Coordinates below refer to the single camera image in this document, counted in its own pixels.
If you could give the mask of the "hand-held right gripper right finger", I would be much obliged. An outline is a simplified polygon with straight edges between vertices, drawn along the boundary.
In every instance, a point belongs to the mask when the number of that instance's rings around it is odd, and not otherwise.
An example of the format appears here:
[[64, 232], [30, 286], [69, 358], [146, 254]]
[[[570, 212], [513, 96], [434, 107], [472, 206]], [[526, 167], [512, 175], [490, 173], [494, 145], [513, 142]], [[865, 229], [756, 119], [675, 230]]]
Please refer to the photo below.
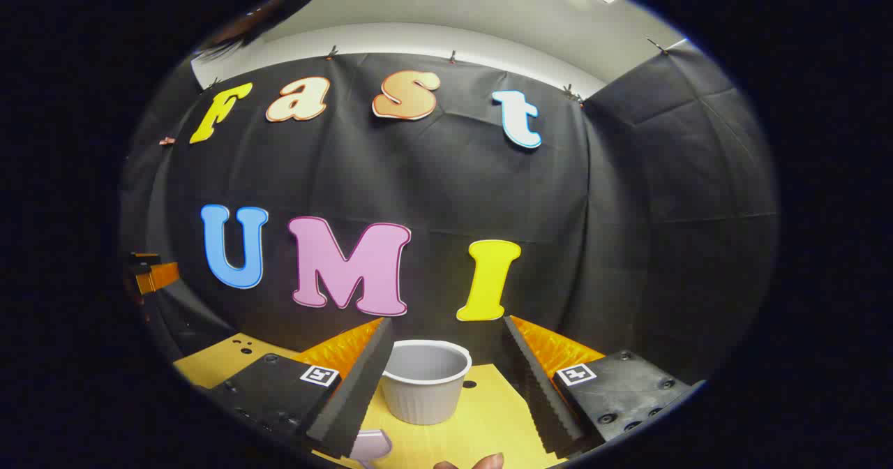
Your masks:
[[703, 386], [635, 352], [604, 355], [534, 323], [504, 317], [508, 370], [546, 452], [575, 457], [676, 409]]

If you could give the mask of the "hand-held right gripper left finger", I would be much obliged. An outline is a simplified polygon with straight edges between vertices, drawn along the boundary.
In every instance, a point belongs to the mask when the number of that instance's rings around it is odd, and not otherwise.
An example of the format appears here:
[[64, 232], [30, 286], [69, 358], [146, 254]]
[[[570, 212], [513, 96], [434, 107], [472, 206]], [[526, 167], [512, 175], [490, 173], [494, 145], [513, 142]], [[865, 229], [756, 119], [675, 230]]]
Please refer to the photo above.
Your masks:
[[211, 402], [294, 453], [350, 455], [393, 349], [393, 324], [379, 318], [302, 357], [268, 352], [211, 387]]

